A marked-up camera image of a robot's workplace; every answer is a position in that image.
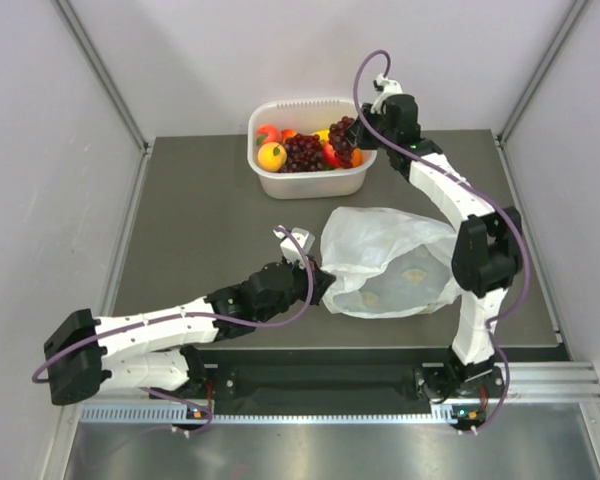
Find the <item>white plastic fruit bag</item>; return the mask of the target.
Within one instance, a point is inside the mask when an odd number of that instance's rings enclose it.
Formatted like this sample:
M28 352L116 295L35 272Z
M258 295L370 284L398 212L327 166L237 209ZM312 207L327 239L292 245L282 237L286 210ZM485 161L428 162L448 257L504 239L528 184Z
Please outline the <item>white plastic fruit bag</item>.
M391 208L339 207L322 231L322 269L335 276L322 301L362 319L428 314L461 295L451 271L456 232Z

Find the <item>dark red grape bunch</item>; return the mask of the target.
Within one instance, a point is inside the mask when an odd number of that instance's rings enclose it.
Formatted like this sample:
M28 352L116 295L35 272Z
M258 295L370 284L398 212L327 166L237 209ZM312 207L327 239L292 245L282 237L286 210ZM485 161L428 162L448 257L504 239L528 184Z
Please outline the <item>dark red grape bunch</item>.
M322 151L289 151L279 173L307 173L323 171L327 168Z

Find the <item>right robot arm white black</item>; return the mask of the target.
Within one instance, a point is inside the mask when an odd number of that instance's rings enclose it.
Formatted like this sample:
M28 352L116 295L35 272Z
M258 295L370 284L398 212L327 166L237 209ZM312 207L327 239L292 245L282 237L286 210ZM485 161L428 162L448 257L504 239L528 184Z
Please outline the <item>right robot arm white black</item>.
M526 263L520 214L473 188L442 149L422 136L413 96L389 95L356 111L346 133L349 143L361 150L385 150L391 167L431 200L457 234L451 271L462 297L445 363L446 393L470 395L493 371L501 306Z

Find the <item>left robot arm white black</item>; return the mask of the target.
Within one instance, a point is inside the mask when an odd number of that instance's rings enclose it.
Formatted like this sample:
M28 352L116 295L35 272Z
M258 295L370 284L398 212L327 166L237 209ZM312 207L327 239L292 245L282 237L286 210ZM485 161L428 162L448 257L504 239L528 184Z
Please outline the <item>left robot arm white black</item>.
M278 328L279 315L296 303L319 304L334 281L314 258L281 260L239 284L165 310L126 317L77 310L44 343L45 362L33 380L48 385L55 406L142 388L196 396L207 382L196 345Z

